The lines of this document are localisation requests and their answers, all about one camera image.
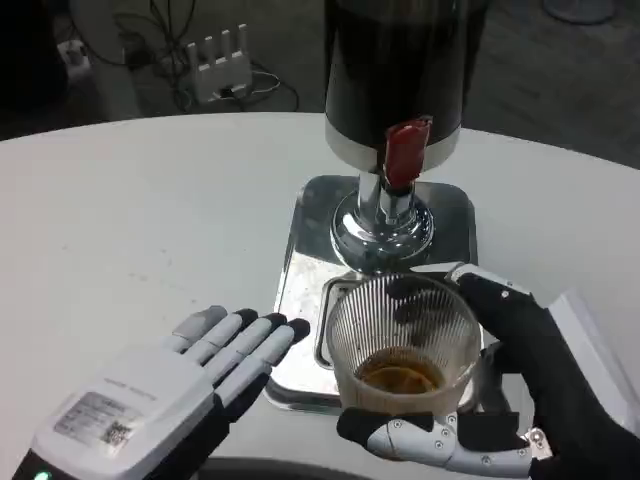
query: robotic hand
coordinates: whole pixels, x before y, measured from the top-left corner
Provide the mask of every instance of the robotic hand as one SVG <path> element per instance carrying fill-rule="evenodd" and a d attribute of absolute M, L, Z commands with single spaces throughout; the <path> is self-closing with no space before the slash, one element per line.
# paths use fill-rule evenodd
<path fill-rule="evenodd" d="M 456 288 L 499 340 L 483 351 L 484 361 L 499 374 L 522 374 L 535 405 L 534 428 L 519 437 L 518 413 L 505 402 L 507 408 L 446 418 L 351 408 L 340 417 L 339 435 L 383 458 L 476 475 L 639 478 L 637 397 L 579 298 L 566 294 L 542 308 L 525 289 L 474 265 L 440 267 L 421 275 Z M 402 298 L 415 288 L 407 277 L 387 293 Z M 499 386 L 501 375 L 493 383 Z M 500 404 L 493 396 L 490 403 Z"/>
<path fill-rule="evenodd" d="M 14 480 L 188 480 L 309 324 L 211 307 L 125 350 L 40 426 Z"/>

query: label sticker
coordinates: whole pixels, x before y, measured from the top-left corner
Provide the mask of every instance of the label sticker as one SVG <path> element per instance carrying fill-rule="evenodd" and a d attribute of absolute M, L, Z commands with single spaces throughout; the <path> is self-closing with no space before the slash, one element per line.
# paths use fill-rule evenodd
<path fill-rule="evenodd" d="M 140 425 L 142 413 L 96 392 L 86 393 L 53 427 L 57 433 L 114 457 Z"/>

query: white round table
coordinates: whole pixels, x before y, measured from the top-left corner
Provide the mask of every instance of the white round table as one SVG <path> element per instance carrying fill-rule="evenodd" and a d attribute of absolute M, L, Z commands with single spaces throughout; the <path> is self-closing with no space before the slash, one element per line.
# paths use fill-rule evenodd
<path fill-rule="evenodd" d="M 272 310 L 296 194 L 316 175 L 357 174 L 325 144 L 323 122 L 185 116 L 0 143 L 0 478 L 40 420 L 123 346 L 212 303 Z M 543 304 L 578 287 L 638 389 L 640 172 L 465 130 L 423 177 L 474 202 L 481 266 Z M 376 459 L 335 421 L 261 398 L 215 455 L 469 478 Z"/>

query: brown liquid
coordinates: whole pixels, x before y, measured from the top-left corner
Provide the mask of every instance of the brown liquid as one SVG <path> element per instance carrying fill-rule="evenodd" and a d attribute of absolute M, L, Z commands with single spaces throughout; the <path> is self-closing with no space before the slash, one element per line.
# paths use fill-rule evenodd
<path fill-rule="evenodd" d="M 409 348 L 386 348 L 367 358 L 356 377 L 367 385 L 395 394 L 427 393 L 444 385 L 444 377 L 431 362 Z"/>

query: stainless steel base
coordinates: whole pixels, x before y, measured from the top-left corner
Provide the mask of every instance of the stainless steel base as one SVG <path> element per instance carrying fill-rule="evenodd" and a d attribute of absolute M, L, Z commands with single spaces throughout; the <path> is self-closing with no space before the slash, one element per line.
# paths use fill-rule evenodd
<path fill-rule="evenodd" d="M 316 177 L 298 196 L 275 311 L 289 318 L 307 319 L 312 333 L 275 369 L 265 390 L 269 400 L 284 408 L 317 412 L 340 408 L 330 359 L 323 346 L 323 308 L 327 311 L 336 301 L 330 281 L 337 277 L 347 282 L 364 278 L 338 259 L 330 237 L 336 207 L 357 185 L 355 177 Z M 433 215 L 435 233 L 429 248 L 415 257 L 414 265 L 477 263 L 475 217 L 466 194 L 438 183 L 416 183 L 415 190 Z M 473 396 L 470 387 L 463 401 L 469 403 Z"/>

